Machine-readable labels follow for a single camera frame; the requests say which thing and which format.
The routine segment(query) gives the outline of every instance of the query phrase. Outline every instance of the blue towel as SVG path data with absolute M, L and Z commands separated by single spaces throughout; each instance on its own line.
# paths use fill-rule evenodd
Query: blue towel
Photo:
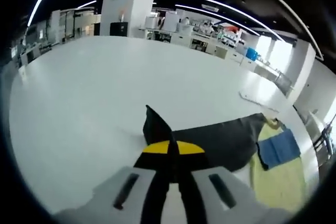
M 300 156 L 300 149 L 290 129 L 257 142 L 258 155 L 265 170 L 292 161 Z

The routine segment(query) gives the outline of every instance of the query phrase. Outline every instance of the ceiling light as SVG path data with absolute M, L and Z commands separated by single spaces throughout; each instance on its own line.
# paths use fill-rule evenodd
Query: ceiling light
M 309 29 L 307 28 L 307 26 L 303 23 L 302 19 L 299 17 L 299 15 L 296 14 L 296 12 L 294 12 L 294 10 L 292 8 L 290 8 L 290 6 L 283 0 L 278 0 L 280 3 L 283 4 L 283 6 L 285 8 L 287 8 L 287 10 L 297 19 L 297 21 L 301 24 L 301 26 L 303 26 L 303 28 L 306 30 L 307 34 L 309 35 L 310 39 L 312 40 L 314 46 L 315 46 L 315 49 L 317 50 L 318 52 L 318 56 L 317 58 L 324 61 L 324 58 L 323 58 L 323 55 L 322 55 L 322 52 L 319 48 L 319 46 L 317 45 L 313 35 L 311 34 L 311 32 L 309 31 Z
M 77 7 L 77 9 L 81 9 L 81 8 L 82 8 L 82 7 L 84 7 L 84 6 L 91 5 L 91 4 L 95 3 L 95 2 L 97 2 L 97 0 L 94 0 L 94 1 L 88 2 L 88 3 L 86 3 L 86 4 L 83 4 L 83 5 L 81 5 L 81 6 L 78 6 L 78 7 Z
M 236 9 L 236 8 L 233 8 L 233 7 L 229 6 L 229 5 L 226 5 L 226 4 L 223 4 L 223 3 L 221 3 L 221 2 L 218 2 L 218 1 L 214 1 L 214 0 L 205 0 L 205 1 L 209 1 L 209 2 L 212 2 L 212 3 L 214 3 L 214 4 L 224 6 L 224 7 L 229 8 L 229 9 L 231 9 L 231 10 L 237 12 L 237 13 L 240 13 L 240 14 L 244 15 L 245 17 L 247 17 L 247 18 L 253 20 L 253 21 L 256 22 L 257 24 L 259 24 L 259 25 L 265 27 L 267 30 L 269 30 L 272 34 L 274 34 L 274 35 L 275 35 L 278 39 L 280 39 L 281 41 L 284 41 L 284 39 L 282 39 L 282 38 L 281 38 L 275 31 L 273 31 L 271 28 L 269 28 L 268 26 L 266 26 L 266 25 L 263 24 L 262 22 L 260 22 L 260 21 L 256 20 L 255 18 L 251 17 L 250 15 L 248 15 L 248 14 L 246 14 L 246 13 L 244 13 L 244 12 L 242 12 L 242 11 Z
M 248 27 L 246 27 L 246 26 L 244 26 L 244 25 L 242 25 L 242 24 L 240 24 L 240 23 L 238 23 L 238 22 L 236 22 L 236 21 L 234 21 L 234 20 L 232 20 L 232 19 L 223 17 L 223 16 L 221 16 L 221 15 L 219 15 L 219 14 L 217 14 L 217 13 L 211 13 L 211 12 L 208 12 L 207 10 L 202 10 L 202 9 L 198 9 L 198 8 L 194 8 L 194 7 L 190 7 L 190 6 L 185 6 L 185 5 L 175 5 L 175 6 L 182 7 L 182 8 L 187 8 L 187 9 L 192 9 L 192 10 L 197 10 L 197 11 L 199 11 L 199 12 L 204 12 L 204 13 L 208 13 L 208 14 L 211 14 L 211 15 L 215 15 L 215 16 L 220 17 L 220 18 L 222 18 L 222 19 L 226 19 L 227 21 L 230 21 L 231 23 L 234 23 L 234 24 L 236 24 L 236 25 L 238 25 L 238 26 L 240 26 L 240 27 L 242 27 L 242 28 L 244 28 L 244 29 L 250 31 L 251 33 L 253 33 L 253 34 L 255 34 L 255 35 L 260 36 L 259 33 L 253 31 L 252 29 L 250 29 L 250 28 L 248 28 Z
M 29 26 L 31 25 L 31 23 L 32 23 L 32 21 L 33 21 L 33 18 L 34 18 L 34 15 L 35 15 L 35 13 L 36 13 L 36 10 L 37 10 L 38 6 L 40 5 L 41 1 L 42 1 L 42 0 L 37 0 L 36 4 L 35 4 L 35 6 L 34 6 L 34 9 L 33 9 L 33 11 L 32 11 L 32 14 L 30 15 L 30 18 L 29 18 L 27 27 L 29 27 Z

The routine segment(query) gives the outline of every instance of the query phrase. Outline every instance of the white table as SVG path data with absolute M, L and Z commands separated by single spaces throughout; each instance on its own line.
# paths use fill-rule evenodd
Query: white table
M 144 39 L 147 39 L 147 32 L 148 31 L 157 31 L 158 33 L 162 33 L 162 34 L 169 34 L 169 35 L 173 35 L 173 34 L 179 34 L 179 32 L 176 32 L 176 31 L 165 31 L 165 30 L 159 30 L 159 29 L 152 29 L 152 28 L 139 28 L 139 30 L 143 30 L 145 31 L 145 36 L 144 36 Z M 208 43 L 208 44 L 211 44 L 215 47 L 221 47 L 221 48 L 224 48 L 224 49 L 232 49 L 234 50 L 233 48 L 221 43 L 221 42 L 217 42 L 215 41 L 216 39 L 215 38 L 212 38 L 208 35 L 204 35 L 204 34 L 200 34 L 200 33 L 197 33 L 197 32 L 192 32 L 191 36 L 189 36 L 191 41 L 193 39 L 196 39 L 196 40 L 199 40 L 199 41 L 202 41 L 202 42 L 205 42 L 205 43 Z
M 71 41 L 30 63 L 25 81 L 19 75 L 13 81 L 9 122 L 18 166 L 52 214 L 79 207 L 96 186 L 139 157 L 146 146 L 146 104 L 173 130 L 224 122 L 262 111 L 239 97 L 252 83 L 274 85 L 228 61 L 159 41 Z M 286 103 L 275 91 L 259 95 Z M 318 164 L 309 135 L 292 106 L 278 118 L 295 135 L 312 191 Z M 248 165 L 236 175 L 249 184 Z

